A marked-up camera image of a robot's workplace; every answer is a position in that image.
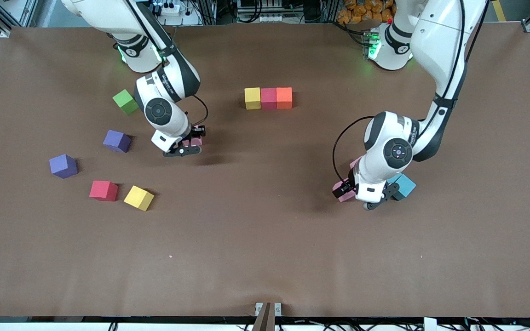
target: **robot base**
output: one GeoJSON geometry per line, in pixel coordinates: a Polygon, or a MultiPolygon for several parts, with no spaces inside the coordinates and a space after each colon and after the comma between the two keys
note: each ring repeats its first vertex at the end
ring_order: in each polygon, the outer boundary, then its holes
{"type": "Polygon", "coordinates": [[[371,29],[369,35],[374,38],[368,39],[368,42],[375,42],[374,46],[364,47],[364,56],[385,70],[402,69],[412,58],[412,51],[408,46],[403,50],[403,54],[396,54],[394,49],[387,44],[385,39],[388,23],[382,23],[376,28],[371,29]]]}

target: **foam cube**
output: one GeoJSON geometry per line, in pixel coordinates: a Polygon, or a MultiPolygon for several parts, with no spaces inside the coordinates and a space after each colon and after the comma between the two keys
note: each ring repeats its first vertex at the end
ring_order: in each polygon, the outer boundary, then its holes
{"type": "Polygon", "coordinates": [[[146,211],[153,201],[154,195],[139,188],[138,186],[132,186],[124,202],[128,205],[132,205],[140,210],[146,211]]]}
{"type": "Polygon", "coordinates": [[[132,140],[126,134],[114,130],[108,130],[105,135],[104,146],[118,153],[126,153],[132,140]]]}
{"type": "Polygon", "coordinates": [[[99,201],[116,201],[118,186],[105,180],[94,180],[89,197],[99,201]]]}
{"type": "MultiPolygon", "coordinates": [[[[184,147],[187,147],[187,145],[189,145],[189,140],[185,139],[185,140],[182,140],[181,143],[183,144],[184,147]]],[[[193,137],[191,139],[191,145],[192,146],[201,146],[202,145],[202,138],[201,137],[193,137]]]]}
{"type": "Polygon", "coordinates": [[[277,88],[261,88],[261,109],[277,108],[277,88]]]}
{"type": "Polygon", "coordinates": [[[261,109],[261,89],[258,87],[245,88],[244,104],[247,110],[261,109]]]}
{"type": "MultiPolygon", "coordinates": [[[[359,161],[359,159],[361,159],[362,156],[358,157],[357,159],[355,159],[355,161],[351,162],[349,164],[349,167],[352,169],[355,167],[355,165],[357,164],[357,161],[359,161]]],[[[343,180],[345,182],[347,182],[349,179],[348,178],[343,178],[343,180]]],[[[343,186],[343,181],[340,181],[340,182],[337,182],[334,186],[333,186],[333,191],[335,191],[337,188],[343,186]]],[[[337,199],[339,200],[339,202],[345,202],[347,201],[348,199],[351,199],[352,197],[355,197],[355,191],[353,190],[349,190],[347,191],[345,194],[341,195],[340,197],[338,197],[337,199]]]]}
{"type": "Polygon", "coordinates": [[[400,200],[404,199],[405,197],[408,197],[410,192],[412,192],[412,190],[414,190],[414,188],[416,187],[415,182],[410,180],[410,178],[408,178],[404,174],[398,174],[396,176],[393,176],[392,178],[387,180],[387,182],[390,183],[390,184],[391,183],[398,183],[398,185],[400,186],[398,188],[398,192],[396,192],[394,195],[392,195],[394,200],[397,200],[397,201],[400,201],[400,200]]]}
{"type": "Polygon", "coordinates": [[[276,89],[277,109],[292,109],[293,96],[291,87],[278,87],[276,89]]]}
{"type": "Polygon", "coordinates": [[[50,163],[50,172],[60,178],[68,178],[79,172],[75,159],[66,154],[53,157],[48,163],[50,163]]]}
{"type": "Polygon", "coordinates": [[[136,103],[134,98],[126,90],[122,90],[120,93],[116,94],[114,96],[114,101],[118,107],[126,113],[126,115],[130,115],[138,109],[138,103],[136,103]]]}

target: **magenta cube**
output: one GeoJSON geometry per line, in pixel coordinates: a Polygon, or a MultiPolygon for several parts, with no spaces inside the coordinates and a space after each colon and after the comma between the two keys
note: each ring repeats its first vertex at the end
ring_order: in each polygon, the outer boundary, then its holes
{"type": "Polygon", "coordinates": [[[261,88],[261,109],[277,109],[276,88],[261,88]]]}

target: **table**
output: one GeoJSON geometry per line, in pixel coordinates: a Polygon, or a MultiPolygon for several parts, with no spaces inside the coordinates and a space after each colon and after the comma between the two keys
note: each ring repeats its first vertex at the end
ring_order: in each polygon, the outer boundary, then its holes
{"type": "MultiPolygon", "coordinates": [[[[0,316],[530,315],[530,34],[485,24],[418,187],[373,212],[338,203],[330,152],[353,120],[423,118],[417,63],[388,72],[328,25],[177,30],[210,107],[200,155],[165,159],[112,96],[137,74],[94,29],[14,28],[0,41],[0,316]],[[242,89],[292,86],[296,107],[242,109],[242,89]],[[102,146],[108,129],[131,151],[102,146]],[[61,180],[48,159],[76,157],[61,180]],[[149,211],[88,198],[92,180],[156,195],[149,211]]],[[[192,120],[193,98],[178,103],[192,120]]],[[[337,149],[364,153],[364,124],[337,149]]]]}

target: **pink cube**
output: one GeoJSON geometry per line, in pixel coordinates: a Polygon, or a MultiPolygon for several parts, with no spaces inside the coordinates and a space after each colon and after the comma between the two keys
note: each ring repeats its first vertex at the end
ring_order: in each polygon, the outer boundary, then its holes
{"type": "MultiPolygon", "coordinates": [[[[187,145],[189,145],[189,140],[188,139],[185,139],[185,140],[182,140],[181,143],[183,144],[184,147],[187,147],[187,145]]],[[[201,146],[202,145],[202,138],[201,137],[194,137],[191,139],[191,145],[192,146],[201,146]]]]}
{"type": "Polygon", "coordinates": [[[261,109],[277,108],[277,89],[261,88],[261,109]]]}
{"type": "MultiPolygon", "coordinates": [[[[355,161],[351,162],[349,164],[349,167],[352,169],[353,167],[355,167],[355,164],[357,164],[357,161],[359,161],[359,159],[361,159],[362,156],[358,157],[357,159],[355,159],[355,161]]],[[[336,183],[334,186],[333,186],[333,191],[336,190],[337,188],[343,186],[343,182],[338,182],[336,183]]],[[[355,192],[354,191],[348,191],[347,193],[341,195],[338,199],[339,199],[339,202],[343,202],[343,201],[347,201],[348,199],[351,199],[352,197],[355,197],[355,192]]]]}

